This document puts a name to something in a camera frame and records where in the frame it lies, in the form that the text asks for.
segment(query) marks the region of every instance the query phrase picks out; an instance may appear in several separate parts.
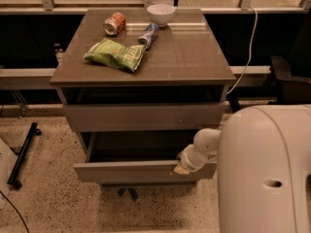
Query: drawer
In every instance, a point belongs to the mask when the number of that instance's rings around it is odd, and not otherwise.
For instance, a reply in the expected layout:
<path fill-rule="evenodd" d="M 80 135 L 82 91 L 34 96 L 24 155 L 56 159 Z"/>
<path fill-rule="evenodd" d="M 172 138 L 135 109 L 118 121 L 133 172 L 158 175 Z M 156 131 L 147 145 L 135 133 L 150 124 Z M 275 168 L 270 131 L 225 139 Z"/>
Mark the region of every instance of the drawer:
<path fill-rule="evenodd" d="M 74 168 L 82 182 L 108 186 L 196 183 L 213 178 L 216 163 L 189 175 L 174 168 L 195 130 L 92 133 L 86 163 Z"/>
<path fill-rule="evenodd" d="M 74 132 L 199 129 L 219 125 L 224 111 L 224 102 L 63 107 Z"/>

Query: chair wheel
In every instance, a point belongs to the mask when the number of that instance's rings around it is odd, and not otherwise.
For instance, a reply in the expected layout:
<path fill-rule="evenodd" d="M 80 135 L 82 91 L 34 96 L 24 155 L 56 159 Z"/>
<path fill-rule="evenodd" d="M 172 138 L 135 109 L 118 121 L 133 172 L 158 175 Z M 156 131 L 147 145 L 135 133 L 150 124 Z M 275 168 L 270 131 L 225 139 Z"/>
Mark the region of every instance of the chair wheel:
<path fill-rule="evenodd" d="M 39 128 L 37 128 L 35 134 L 37 136 L 41 136 L 42 132 L 41 132 L 41 130 Z"/>
<path fill-rule="evenodd" d="M 22 184 L 20 181 L 15 181 L 13 184 L 13 188 L 16 190 L 19 190 L 22 187 Z"/>

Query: snack bag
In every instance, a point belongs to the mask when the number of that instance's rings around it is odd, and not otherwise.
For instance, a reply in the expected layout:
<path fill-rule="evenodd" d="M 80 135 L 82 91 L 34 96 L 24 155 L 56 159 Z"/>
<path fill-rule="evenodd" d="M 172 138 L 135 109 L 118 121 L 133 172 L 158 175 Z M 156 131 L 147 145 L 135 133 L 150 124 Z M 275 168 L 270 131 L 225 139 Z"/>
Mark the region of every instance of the snack bag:
<path fill-rule="evenodd" d="M 134 73 L 140 64 L 145 49 L 146 45 L 125 47 L 104 38 L 100 43 L 90 48 L 84 55 L 84 59 Z"/>

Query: terrazzo floor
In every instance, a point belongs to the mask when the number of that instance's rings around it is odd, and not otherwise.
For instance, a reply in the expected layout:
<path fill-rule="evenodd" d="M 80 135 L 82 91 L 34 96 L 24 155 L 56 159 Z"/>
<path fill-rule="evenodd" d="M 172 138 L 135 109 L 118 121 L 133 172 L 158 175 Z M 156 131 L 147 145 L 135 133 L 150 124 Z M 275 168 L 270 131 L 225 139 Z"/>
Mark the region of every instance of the terrazzo floor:
<path fill-rule="evenodd" d="M 223 122 L 230 114 L 227 110 Z M 0 137 L 8 146 L 21 146 L 32 122 L 42 131 L 22 164 L 22 188 L 9 194 L 31 233 L 219 233 L 217 174 L 197 186 L 137 187 L 134 202 L 128 191 L 119 197 L 117 188 L 79 181 L 73 165 L 84 162 L 85 154 L 59 108 L 31 108 L 21 119 L 17 115 L 17 110 L 2 110 Z M 19 232 L 26 231 L 6 203 L 0 233 Z"/>

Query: red soda can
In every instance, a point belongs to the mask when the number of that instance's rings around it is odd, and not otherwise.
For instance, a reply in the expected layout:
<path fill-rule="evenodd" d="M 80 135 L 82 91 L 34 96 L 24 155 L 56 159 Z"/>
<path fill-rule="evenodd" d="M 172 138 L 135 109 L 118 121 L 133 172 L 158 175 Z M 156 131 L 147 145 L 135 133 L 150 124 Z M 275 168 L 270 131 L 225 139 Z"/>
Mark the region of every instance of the red soda can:
<path fill-rule="evenodd" d="M 104 22 L 107 35 L 118 35 L 125 27 L 125 16 L 120 12 L 113 13 Z"/>

